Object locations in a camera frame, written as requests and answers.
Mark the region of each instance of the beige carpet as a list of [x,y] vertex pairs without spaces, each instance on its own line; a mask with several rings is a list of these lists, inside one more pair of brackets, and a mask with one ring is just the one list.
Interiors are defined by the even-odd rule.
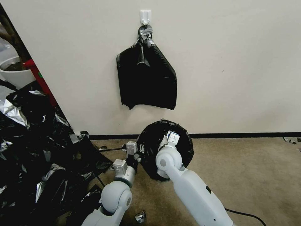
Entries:
[[[93,141],[117,148],[128,140]],[[251,213],[269,226],[301,225],[301,152],[282,138],[194,139],[194,157],[188,166],[211,188],[226,208]],[[124,159],[122,151],[104,153]],[[105,184],[113,171],[100,175]],[[98,183],[93,180],[90,186]],[[138,166],[133,202],[124,215],[125,225],[139,225],[134,216],[145,210],[143,225],[197,225],[173,191],[172,182],[151,180]],[[256,219],[229,213],[238,226],[261,225]]]

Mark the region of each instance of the baseboard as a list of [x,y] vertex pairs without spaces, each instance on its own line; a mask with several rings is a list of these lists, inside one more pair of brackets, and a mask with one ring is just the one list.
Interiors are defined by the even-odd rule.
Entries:
[[[137,139],[138,134],[90,135],[90,140]],[[301,132],[271,133],[191,133],[191,138],[248,138],[248,137],[301,137]]]

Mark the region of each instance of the white planter pot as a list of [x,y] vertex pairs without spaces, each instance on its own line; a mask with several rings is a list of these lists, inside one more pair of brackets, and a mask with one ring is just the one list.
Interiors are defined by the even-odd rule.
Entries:
[[9,58],[2,63],[0,63],[0,74],[5,78],[6,81],[10,82],[17,89],[20,89],[27,84],[35,81],[35,77],[32,74],[31,70],[24,71],[4,71],[3,68],[7,68],[9,65],[13,63],[19,62],[20,59],[18,56]]

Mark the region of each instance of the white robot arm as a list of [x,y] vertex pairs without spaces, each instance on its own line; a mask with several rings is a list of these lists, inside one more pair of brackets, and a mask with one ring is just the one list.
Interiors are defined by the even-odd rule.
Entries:
[[171,131],[164,136],[156,156],[157,173],[170,178],[176,194],[200,226],[234,226],[224,206],[204,181],[182,165],[176,149],[180,136]]
[[87,216],[82,226],[118,226],[125,211],[132,202],[132,192],[138,161],[134,158],[136,142],[128,142],[127,161],[116,159],[113,163],[116,172],[114,181],[107,184],[101,193],[101,207]]
[[[157,173],[171,179],[176,194],[200,226],[235,226],[220,200],[203,180],[182,165],[182,157],[176,149],[179,138],[171,131],[164,136],[156,156]],[[127,160],[138,163],[136,142],[128,142],[126,152]],[[125,160],[117,159],[113,166],[116,176],[102,191],[101,207],[88,215],[82,226],[118,226],[129,208],[132,202],[130,188],[136,171]]]

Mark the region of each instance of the plastic bag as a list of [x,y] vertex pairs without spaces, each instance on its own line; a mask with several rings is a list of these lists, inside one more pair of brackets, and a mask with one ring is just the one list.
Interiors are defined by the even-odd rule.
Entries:
[[152,40],[152,27],[142,26],[137,42],[117,56],[121,103],[173,110],[177,101],[174,69]]

